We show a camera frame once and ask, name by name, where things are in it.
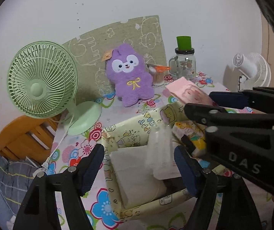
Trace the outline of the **yellow patterned fabric storage box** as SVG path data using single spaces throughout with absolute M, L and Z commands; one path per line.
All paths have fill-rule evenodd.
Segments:
M 171 126 L 184 121 L 184 106 L 174 102 L 103 129 L 104 176 L 111 208 L 121 222 L 164 212 L 192 198 L 183 184 L 175 189 L 165 184 L 175 178 L 158 180 L 145 167 L 150 131 L 165 118 Z

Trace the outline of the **floral tablecloth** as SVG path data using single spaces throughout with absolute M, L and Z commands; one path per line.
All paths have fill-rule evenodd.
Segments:
M 115 94 L 98 98 L 97 103 L 102 107 L 100 118 L 91 129 L 76 136 L 66 133 L 63 122 L 68 114 L 63 114 L 55 132 L 52 145 L 54 153 L 50 159 L 47 174 L 61 173 L 70 166 L 78 165 L 80 159 L 90 154 L 96 143 L 103 144 L 104 128 L 174 102 L 178 100 L 164 85 L 155 88 L 152 99 L 139 101 L 129 108 L 124 107 Z M 196 199 L 192 197 L 164 212 L 140 220 L 121 222 L 111 208 L 103 163 L 91 190 L 81 200 L 94 229 L 182 229 L 196 202 Z

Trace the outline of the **white folded cloth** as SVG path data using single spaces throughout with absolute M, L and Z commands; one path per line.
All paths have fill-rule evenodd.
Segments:
M 119 148 L 110 153 L 124 208 L 130 209 L 156 200 L 167 192 L 145 166 L 147 146 Z

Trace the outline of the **glass jar with green lid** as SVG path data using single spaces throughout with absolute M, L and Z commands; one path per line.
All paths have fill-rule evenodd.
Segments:
M 168 62 L 170 74 L 175 79 L 184 77 L 194 83 L 196 78 L 196 59 L 195 50 L 191 44 L 191 37 L 177 36 L 176 40 L 175 56 Z

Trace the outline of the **green desk fan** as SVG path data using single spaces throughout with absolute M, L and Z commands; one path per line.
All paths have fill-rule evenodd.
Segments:
M 49 41 L 30 43 L 17 52 L 7 90 L 12 103 L 29 117 L 48 119 L 68 111 L 63 124 L 70 136 L 88 131 L 102 113 L 94 101 L 76 104 L 76 64 L 63 46 Z

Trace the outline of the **grey plaid bedding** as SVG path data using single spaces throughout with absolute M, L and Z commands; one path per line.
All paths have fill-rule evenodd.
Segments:
M 0 156 L 0 228 L 12 229 L 20 205 L 40 164 L 33 159 L 7 160 Z

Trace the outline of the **white sock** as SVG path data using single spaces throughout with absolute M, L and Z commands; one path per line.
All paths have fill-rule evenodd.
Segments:
M 174 165 L 172 130 L 164 123 L 154 127 L 149 134 L 145 166 L 157 180 L 178 177 Z

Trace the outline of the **pink tissue pack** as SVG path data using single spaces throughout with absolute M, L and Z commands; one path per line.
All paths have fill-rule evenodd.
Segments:
M 193 82 L 181 77 L 166 86 L 170 94 L 183 104 L 194 103 L 217 106 L 217 104 Z

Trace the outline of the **yellow cartoon tissue pack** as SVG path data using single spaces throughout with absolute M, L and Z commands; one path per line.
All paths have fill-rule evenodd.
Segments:
M 192 157 L 201 157 L 206 154 L 204 130 L 193 121 L 176 122 L 172 133 L 183 143 Z

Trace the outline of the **orange wooden chair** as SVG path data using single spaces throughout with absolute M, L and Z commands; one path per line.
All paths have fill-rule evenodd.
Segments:
M 6 125 L 0 132 L 0 156 L 9 160 L 29 157 L 42 164 L 51 154 L 54 135 L 60 115 L 49 119 L 21 116 Z

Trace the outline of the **purple plush toy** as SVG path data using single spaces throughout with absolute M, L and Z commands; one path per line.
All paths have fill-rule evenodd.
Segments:
M 153 78 L 146 70 L 143 57 L 129 44 L 122 44 L 107 52 L 106 76 L 115 86 L 115 93 L 124 107 L 135 105 L 139 100 L 151 99 L 155 92 Z

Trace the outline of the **white desk fan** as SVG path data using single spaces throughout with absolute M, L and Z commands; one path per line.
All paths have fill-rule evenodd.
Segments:
M 258 53 L 244 55 L 237 53 L 232 60 L 234 70 L 239 71 L 239 90 L 252 90 L 254 87 L 269 87 L 271 69 L 264 57 Z

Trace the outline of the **cotton swab cup orange lid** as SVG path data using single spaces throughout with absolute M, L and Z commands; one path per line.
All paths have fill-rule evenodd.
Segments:
M 167 71 L 170 70 L 169 67 L 162 65 L 153 65 L 147 64 L 149 74 L 152 76 L 152 85 L 153 86 L 161 86 L 164 84 L 164 76 Z

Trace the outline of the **olive patterned board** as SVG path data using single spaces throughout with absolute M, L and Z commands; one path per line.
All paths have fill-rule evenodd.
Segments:
M 107 51 L 123 43 L 131 45 L 146 64 L 167 65 L 158 15 L 115 22 L 86 32 L 63 45 L 75 60 L 78 71 L 77 103 L 114 92 L 114 85 L 106 77 L 106 63 L 102 58 Z

